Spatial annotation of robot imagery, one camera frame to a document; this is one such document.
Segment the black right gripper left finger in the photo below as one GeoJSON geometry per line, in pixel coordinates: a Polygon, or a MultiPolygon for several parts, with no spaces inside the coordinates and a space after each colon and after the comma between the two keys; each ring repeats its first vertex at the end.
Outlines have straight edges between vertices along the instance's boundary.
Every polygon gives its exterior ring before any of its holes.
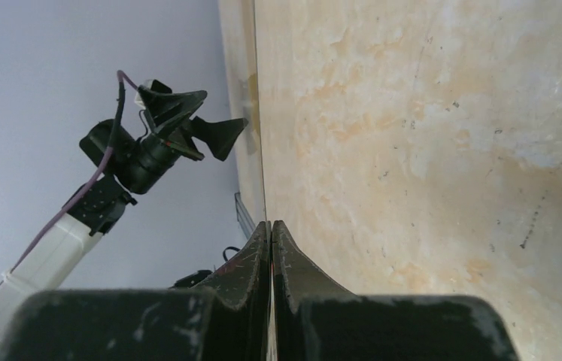
{"type": "Polygon", "coordinates": [[[28,298],[0,360],[264,360],[269,230],[191,288],[59,290],[28,298]]]}

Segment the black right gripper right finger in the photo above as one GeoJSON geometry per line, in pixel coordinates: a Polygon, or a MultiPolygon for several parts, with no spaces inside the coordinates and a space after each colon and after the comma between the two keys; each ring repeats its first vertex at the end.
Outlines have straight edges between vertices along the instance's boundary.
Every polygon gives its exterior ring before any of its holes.
{"type": "Polygon", "coordinates": [[[356,295],[308,258],[284,222],[271,230],[280,360],[516,360],[486,301],[460,295],[356,295]]]}

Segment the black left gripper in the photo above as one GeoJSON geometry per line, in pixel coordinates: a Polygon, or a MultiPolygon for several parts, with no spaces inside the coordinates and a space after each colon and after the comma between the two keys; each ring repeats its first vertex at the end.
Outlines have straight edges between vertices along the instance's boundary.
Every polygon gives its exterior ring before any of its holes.
{"type": "Polygon", "coordinates": [[[248,126],[245,118],[209,123],[194,113],[208,96],[205,90],[174,93],[159,80],[138,87],[147,133],[133,138],[122,126],[124,103],[119,100],[111,125],[111,173],[129,192],[145,194],[181,157],[200,161],[205,155],[193,137],[225,161],[248,126]]]}

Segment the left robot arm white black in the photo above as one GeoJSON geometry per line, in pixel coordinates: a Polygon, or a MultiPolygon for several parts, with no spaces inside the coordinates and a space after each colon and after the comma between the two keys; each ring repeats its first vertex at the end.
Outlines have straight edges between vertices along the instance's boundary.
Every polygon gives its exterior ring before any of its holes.
{"type": "Polygon", "coordinates": [[[123,216],[136,196],[145,194],[180,158],[203,159],[196,141],[207,144],[224,161],[245,118],[210,123],[197,115],[207,93],[174,93],[158,80],[135,87],[145,132],[132,137],[121,124],[126,88],[118,75],[114,117],[97,123],[79,143],[96,166],[94,175],[62,206],[0,281],[0,338],[15,311],[31,295],[57,288],[123,216]]]}

